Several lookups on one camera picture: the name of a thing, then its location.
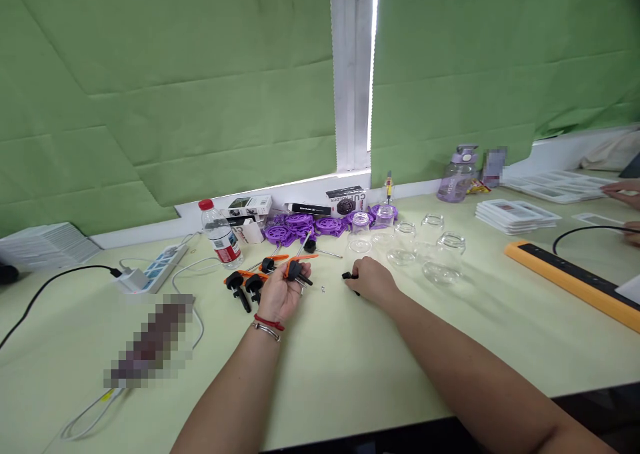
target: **power strip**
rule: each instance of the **power strip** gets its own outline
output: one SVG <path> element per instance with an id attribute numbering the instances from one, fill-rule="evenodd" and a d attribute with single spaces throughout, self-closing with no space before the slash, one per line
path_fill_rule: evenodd
<path id="1" fill-rule="evenodd" d="M 124 294 L 156 294 L 185 252 L 187 245 L 167 246 L 144 271 L 128 270 L 113 282 Z"/>
<path id="2" fill-rule="evenodd" d="M 526 241 L 508 244 L 505 254 L 640 333 L 640 304 L 618 293 L 616 284 Z"/>
<path id="3" fill-rule="evenodd" d="M 180 262 L 185 252 L 187 252 L 188 246 L 182 245 L 178 247 L 167 246 L 166 249 L 155 258 L 155 262 L 144 270 L 145 276 L 149 279 L 149 282 L 138 292 L 134 294 L 156 294 L 162 284 L 167 280 L 171 271 L 176 267 L 175 264 Z"/>

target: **stack of white cards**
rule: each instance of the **stack of white cards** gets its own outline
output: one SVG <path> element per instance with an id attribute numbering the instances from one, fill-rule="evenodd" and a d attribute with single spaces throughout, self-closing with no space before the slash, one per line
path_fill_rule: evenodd
<path id="1" fill-rule="evenodd" d="M 70 223 L 28 227 L 0 239 L 0 259 L 27 271 L 82 264 L 101 250 Z"/>
<path id="2" fill-rule="evenodd" d="M 540 227 L 555 227 L 562 217 L 524 201 L 493 199 L 479 203 L 475 216 L 507 235 L 532 232 Z"/>

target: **desk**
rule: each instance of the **desk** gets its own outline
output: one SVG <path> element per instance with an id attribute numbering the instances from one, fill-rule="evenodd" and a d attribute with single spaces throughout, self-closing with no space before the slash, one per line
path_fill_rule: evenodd
<path id="1" fill-rule="evenodd" d="M 442 203 L 434 195 L 400 199 L 397 206 L 404 220 L 419 223 L 428 211 L 441 213 L 446 229 L 466 236 L 468 246 L 465 280 L 436 287 L 416 264 L 391 269 L 400 289 L 486 346 L 550 397 L 640 380 L 640 335 L 504 256 L 506 244 L 518 237 L 474 218 L 476 203 L 500 197 L 526 199 L 563 216 L 557 228 L 523 236 L 547 250 L 560 233 L 585 225 L 572 219 L 573 214 L 640 219 L 640 213 L 611 199 L 558 205 L 506 189 L 470 196 L 459 205 Z M 122 257 L 154 257 L 167 244 L 112 249 L 93 261 L 116 266 Z M 346 253 L 345 259 L 320 255 L 312 260 L 314 286 L 305 290 L 285 333 L 263 448 L 451 415 L 390 320 L 343 285 L 340 274 L 351 268 L 355 258 L 347 249 L 347 236 L 320 237 L 318 247 Z M 263 243 L 242 250 L 245 265 L 250 266 L 270 254 L 273 246 Z M 283 252 L 296 250 L 292 245 Z M 616 283 L 630 279 L 640 265 L 640 250 L 604 229 L 568 236 L 559 253 Z M 208 240 L 200 237 L 181 264 L 212 254 Z M 383 256 L 374 253 L 374 257 Z M 31 274 L 0 292 L 0 336 L 51 274 Z M 106 271 L 82 271 L 52 283 L 0 352 L 0 451 L 168 452 L 251 320 L 224 288 L 226 274 L 222 269 L 186 272 L 177 280 L 182 292 L 197 296 L 205 325 L 186 368 L 161 386 L 121 396 L 88 438 L 71 443 L 51 440 L 101 392 L 103 370 L 146 321 L 150 308 L 125 304 L 126 296 L 110 284 Z M 166 283 L 161 293 L 171 292 L 170 285 Z"/>

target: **green curtain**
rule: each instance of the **green curtain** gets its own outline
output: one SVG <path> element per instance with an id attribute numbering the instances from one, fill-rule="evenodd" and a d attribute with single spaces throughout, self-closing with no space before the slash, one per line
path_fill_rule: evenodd
<path id="1" fill-rule="evenodd" d="M 379 0 L 372 182 L 442 176 L 456 145 L 529 155 L 537 137 L 640 113 L 638 0 Z"/>
<path id="2" fill-rule="evenodd" d="M 335 172 L 330 0 L 0 0 L 0 235 Z"/>

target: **small yellow item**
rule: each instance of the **small yellow item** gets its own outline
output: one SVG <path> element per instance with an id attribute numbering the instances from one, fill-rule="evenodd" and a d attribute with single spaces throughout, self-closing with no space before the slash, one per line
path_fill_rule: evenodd
<path id="1" fill-rule="evenodd" d="M 109 392 L 107 392 L 106 394 L 104 394 L 104 396 L 100 398 L 100 402 L 108 401 L 112 394 L 113 394 L 113 389 L 110 389 Z"/>
<path id="2" fill-rule="evenodd" d="M 490 188 L 482 184 L 482 181 L 478 179 L 472 179 L 471 185 L 467 189 L 467 194 L 476 194 L 476 193 L 489 193 L 491 192 Z"/>

